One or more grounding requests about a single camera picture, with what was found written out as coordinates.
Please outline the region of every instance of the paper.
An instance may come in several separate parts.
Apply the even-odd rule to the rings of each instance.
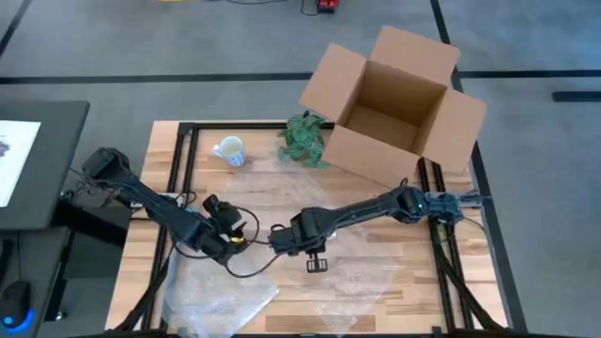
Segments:
[[[10,201],[40,124],[0,121],[0,207]]]

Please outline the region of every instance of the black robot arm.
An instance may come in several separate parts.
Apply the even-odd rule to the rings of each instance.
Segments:
[[[220,265],[250,244],[244,239],[238,210],[211,195],[203,206],[211,217],[182,209],[174,199],[158,195],[142,183],[130,170],[128,158],[113,148],[98,149],[83,166],[84,173],[103,188],[116,189],[126,203],[142,204],[148,216],[166,226],[172,236],[193,249],[202,251]],[[407,181],[390,192],[337,209],[307,207],[290,220],[290,226],[276,224],[271,228],[269,245],[276,254],[297,255],[306,252],[309,272],[328,269],[327,261],[318,254],[326,251],[328,237],[337,229],[378,217],[390,216],[401,223],[416,223],[423,217],[441,222],[458,222],[463,218],[459,201],[445,193],[432,197]]]
[[[290,220],[290,227],[276,224],[271,228],[270,245],[277,254],[309,254],[307,271],[323,272],[328,262],[318,254],[326,251],[326,240],[337,229],[390,216],[401,223],[416,223],[422,217],[434,217],[442,222],[458,222],[463,218],[459,201],[452,194],[429,197],[406,181],[390,192],[337,209],[304,208]]]
[[[113,148],[98,149],[83,165],[84,173],[103,188],[118,190],[126,203],[142,204],[148,217],[166,226],[171,235],[194,251],[202,251],[220,265],[248,243],[243,240],[238,211],[211,195],[203,204],[210,218],[177,206],[175,199],[161,196],[142,183],[130,170],[128,158]]]

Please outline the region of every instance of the red object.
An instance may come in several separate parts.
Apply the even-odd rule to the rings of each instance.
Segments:
[[[319,8],[337,8],[340,0],[319,0]]]

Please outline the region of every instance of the open cardboard box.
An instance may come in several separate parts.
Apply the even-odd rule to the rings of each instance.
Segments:
[[[331,44],[300,104],[335,122],[322,160],[396,187],[426,157],[466,168],[485,115],[448,88],[456,47],[384,26],[369,60]]]

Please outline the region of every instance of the blue pattern mug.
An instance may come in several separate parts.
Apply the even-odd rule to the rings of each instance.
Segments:
[[[218,145],[213,147],[213,153],[233,166],[241,166],[246,160],[244,143],[238,136],[227,136],[222,139]]]

